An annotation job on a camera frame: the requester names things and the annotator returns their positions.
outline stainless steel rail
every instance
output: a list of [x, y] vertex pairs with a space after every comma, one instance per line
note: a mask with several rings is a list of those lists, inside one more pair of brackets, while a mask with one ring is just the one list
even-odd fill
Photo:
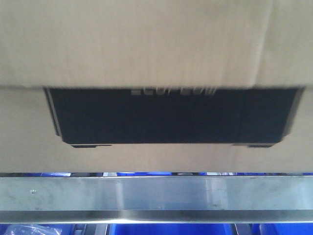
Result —
[[313, 222], [313, 177], [3, 177], [0, 223], [12, 222]]

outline beige cardboard surface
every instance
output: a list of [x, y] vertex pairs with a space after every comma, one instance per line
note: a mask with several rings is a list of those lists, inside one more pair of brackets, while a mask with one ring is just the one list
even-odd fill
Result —
[[230, 144], [115, 144], [76, 149], [55, 135], [42, 90], [0, 89], [0, 172], [312, 172], [313, 90], [291, 133], [271, 148]]
[[0, 0], [0, 86], [312, 85], [310, 0]]

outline blue bin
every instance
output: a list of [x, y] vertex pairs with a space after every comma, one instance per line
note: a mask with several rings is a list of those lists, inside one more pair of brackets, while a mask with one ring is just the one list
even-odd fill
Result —
[[24, 177], [69, 177], [67, 172], [25, 173]]
[[115, 224], [110, 235], [233, 235], [230, 224]]
[[169, 176], [171, 172], [154, 171], [154, 172], [117, 172], [117, 176]]
[[252, 235], [261, 235], [260, 224], [252, 224], [251, 225], [251, 233], [252, 233]]
[[243, 173], [243, 172], [238, 172], [236, 173], [236, 175], [250, 175], [250, 176], [262, 176], [262, 175], [266, 175], [265, 173], [252, 173], [252, 172], [247, 172], [247, 173]]
[[261, 224], [261, 235], [312, 235], [313, 223]]
[[10, 224], [0, 224], [0, 235], [3, 235]]

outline black device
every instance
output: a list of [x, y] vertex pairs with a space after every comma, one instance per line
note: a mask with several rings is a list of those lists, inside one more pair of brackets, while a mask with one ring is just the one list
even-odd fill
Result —
[[56, 132], [74, 147], [282, 140], [302, 89], [45, 89]]

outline metal bar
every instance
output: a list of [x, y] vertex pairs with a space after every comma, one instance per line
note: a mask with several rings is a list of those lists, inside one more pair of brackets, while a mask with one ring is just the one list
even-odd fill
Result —
[[312, 176], [8, 177], [0, 222], [313, 222], [312, 195]]

